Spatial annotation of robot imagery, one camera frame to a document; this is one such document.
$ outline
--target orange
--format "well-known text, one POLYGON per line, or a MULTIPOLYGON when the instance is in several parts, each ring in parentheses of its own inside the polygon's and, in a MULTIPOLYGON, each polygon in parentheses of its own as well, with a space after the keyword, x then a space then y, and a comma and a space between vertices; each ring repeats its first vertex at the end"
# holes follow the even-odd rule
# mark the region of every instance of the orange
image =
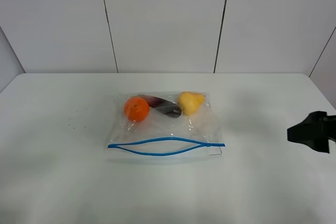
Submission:
POLYGON ((149 113, 149 105, 142 97, 131 97, 124 105, 124 114, 133 122, 141 122, 149 113))

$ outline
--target yellow pear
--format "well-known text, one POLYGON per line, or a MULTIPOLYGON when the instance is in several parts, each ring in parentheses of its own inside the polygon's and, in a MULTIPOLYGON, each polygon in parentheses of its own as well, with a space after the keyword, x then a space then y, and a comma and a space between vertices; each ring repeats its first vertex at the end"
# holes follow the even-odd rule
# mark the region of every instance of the yellow pear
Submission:
POLYGON ((185 115, 192 115, 197 112, 205 101, 205 95, 194 92, 182 92, 178 97, 177 104, 181 106, 185 115))

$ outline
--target white wall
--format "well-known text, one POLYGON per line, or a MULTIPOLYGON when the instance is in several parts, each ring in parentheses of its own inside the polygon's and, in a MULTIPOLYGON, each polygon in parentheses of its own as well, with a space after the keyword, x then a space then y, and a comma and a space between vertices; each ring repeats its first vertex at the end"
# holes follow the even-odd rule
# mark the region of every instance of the white wall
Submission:
POLYGON ((310 76, 318 89, 336 108, 336 33, 328 42, 310 76))
POLYGON ((24 70, 0 27, 0 92, 24 70))
POLYGON ((26 72, 115 72, 103 0, 0 0, 0 24, 26 72))
POLYGON ((105 0, 120 72, 213 72, 225 0, 105 0))
POLYGON ((335 0, 227 0, 216 72, 309 75, 335 23, 335 0))

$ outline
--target white table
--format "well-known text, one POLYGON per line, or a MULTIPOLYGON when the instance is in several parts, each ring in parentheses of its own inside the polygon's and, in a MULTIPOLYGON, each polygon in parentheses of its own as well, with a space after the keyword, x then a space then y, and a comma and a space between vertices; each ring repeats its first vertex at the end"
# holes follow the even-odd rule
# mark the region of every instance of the white table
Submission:
POLYGON ((335 223, 336 150, 287 141, 335 114, 302 74, 23 74, 0 94, 0 223, 335 223), (203 91, 220 157, 104 149, 118 92, 203 91))

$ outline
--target purple eggplant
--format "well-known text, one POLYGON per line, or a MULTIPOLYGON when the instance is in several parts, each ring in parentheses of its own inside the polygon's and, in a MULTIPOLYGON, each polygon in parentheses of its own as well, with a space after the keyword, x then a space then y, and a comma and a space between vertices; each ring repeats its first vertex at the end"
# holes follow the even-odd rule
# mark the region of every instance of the purple eggplant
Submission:
POLYGON ((138 96, 145 99, 149 107, 156 109, 160 113, 165 114, 171 118, 178 118, 182 114, 181 107, 173 102, 159 97, 152 97, 151 95, 139 94, 138 96))

